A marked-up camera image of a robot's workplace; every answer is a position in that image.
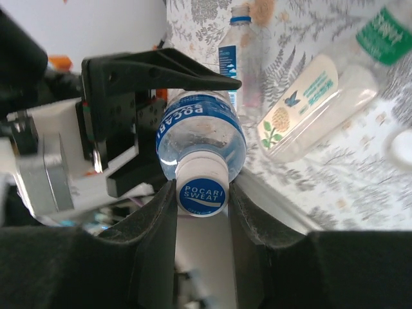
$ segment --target clear plastic bottle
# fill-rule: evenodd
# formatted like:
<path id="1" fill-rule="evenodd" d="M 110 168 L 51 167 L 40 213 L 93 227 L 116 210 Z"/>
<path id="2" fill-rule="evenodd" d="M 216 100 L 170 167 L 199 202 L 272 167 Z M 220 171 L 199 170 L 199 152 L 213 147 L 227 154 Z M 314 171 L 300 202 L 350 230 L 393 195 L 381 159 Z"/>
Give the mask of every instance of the clear plastic bottle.
<path id="1" fill-rule="evenodd" d="M 321 51 L 257 126 L 265 154 L 276 162 L 298 160 L 364 109 L 412 48 L 411 16 L 411 0 L 392 1 L 356 35 Z M 320 90 L 326 91 L 314 98 Z"/>
<path id="2" fill-rule="evenodd" d="M 242 81 L 242 87 L 230 91 L 229 95 L 241 124 L 245 126 L 255 125 L 262 116 L 259 92 L 261 45 L 250 29 L 250 23 L 248 6 L 233 7 L 230 29 L 219 44 L 220 73 Z"/>
<path id="3" fill-rule="evenodd" d="M 229 183 L 245 163 L 246 141 L 229 100 L 213 91 L 186 91 L 167 108 L 156 151 L 166 178 L 176 178 L 179 206 L 205 217 L 226 206 Z"/>

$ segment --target blue label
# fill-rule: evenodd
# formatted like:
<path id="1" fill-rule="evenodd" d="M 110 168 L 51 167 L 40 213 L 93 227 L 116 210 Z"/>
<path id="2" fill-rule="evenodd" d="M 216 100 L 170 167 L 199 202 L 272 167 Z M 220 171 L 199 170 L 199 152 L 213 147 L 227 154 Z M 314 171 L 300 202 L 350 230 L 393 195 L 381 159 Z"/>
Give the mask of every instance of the blue label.
<path id="1" fill-rule="evenodd" d="M 237 116 L 224 101 L 211 95 L 190 95 L 181 98 L 166 109 L 156 135 L 156 152 L 159 149 L 163 136 L 173 125 L 182 120 L 197 116 L 210 116 L 222 119 L 234 126 L 245 140 Z"/>
<path id="2" fill-rule="evenodd" d="M 236 46 L 225 46 L 219 48 L 219 72 L 226 77 L 236 78 Z M 237 110 L 236 90 L 229 91 L 230 103 Z"/>
<path id="3" fill-rule="evenodd" d="M 184 209 L 199 215 L 212 214 L 220 210 L 226 201 L 224 188 L 211 179 L 200 178 L 186 183 L 179 192 Z"/>

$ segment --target white bottle cap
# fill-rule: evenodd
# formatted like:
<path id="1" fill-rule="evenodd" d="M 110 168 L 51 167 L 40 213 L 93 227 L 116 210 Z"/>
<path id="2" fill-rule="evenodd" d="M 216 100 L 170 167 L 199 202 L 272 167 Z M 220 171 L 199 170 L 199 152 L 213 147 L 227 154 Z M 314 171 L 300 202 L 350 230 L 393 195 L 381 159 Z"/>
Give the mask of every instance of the white bottle cap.
<path id="1" fill-rule="evenodd" d="M 403 167 L 412 168 L 412 129 L 399 133 L 390 147 L 392 156 Z"/>
<path id="2" fill-rule="evenodd" d="M 209 151 L 183 157 L 176 168 L 178 205 L 195 217 L 221 212 L 229 200 L 229 170 L 224 159 Z"/>

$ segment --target butterfly illustration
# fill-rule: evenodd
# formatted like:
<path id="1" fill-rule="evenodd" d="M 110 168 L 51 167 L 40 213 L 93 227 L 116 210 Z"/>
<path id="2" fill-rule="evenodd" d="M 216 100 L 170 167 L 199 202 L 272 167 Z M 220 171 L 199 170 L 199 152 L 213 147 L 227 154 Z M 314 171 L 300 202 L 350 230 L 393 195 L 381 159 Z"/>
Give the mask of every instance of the butterfly illustration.
<path id="1" fill-rule="evenodd" d="M 294 107 L 297 103 L 300 102 L 300 100 L 296 100 L 296 94 L 297 94 L 297 90 L 290 96 L 290 98 L 287 98 L 285 100 L 285 104 L 289 106 L 290 108 Z"/>

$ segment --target floral patterned surface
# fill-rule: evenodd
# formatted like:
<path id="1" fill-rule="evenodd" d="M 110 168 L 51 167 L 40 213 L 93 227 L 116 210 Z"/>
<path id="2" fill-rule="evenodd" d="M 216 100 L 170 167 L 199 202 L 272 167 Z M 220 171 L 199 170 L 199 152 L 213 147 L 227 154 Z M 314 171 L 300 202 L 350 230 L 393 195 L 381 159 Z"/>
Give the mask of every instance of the floral patterned surface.
<path id="1" fill-rule="evenodd" d="M 354 34 L 388 1 L 251 0 L 253 28 L 263 43 L 261 90 L 267 111 L 311 58 Z M 218 44 L 230 8 L 243 0 L 167 0 L 168 45 L 218 71 Z M 386 159 L 386 144 L 412 126 L 412 55 L 390 72 L 382 98 L 343 124 L 300 161 L 275 164 L 248 140 L 246 168 L 326 229 L 412 228 L 412 174 Z"/>

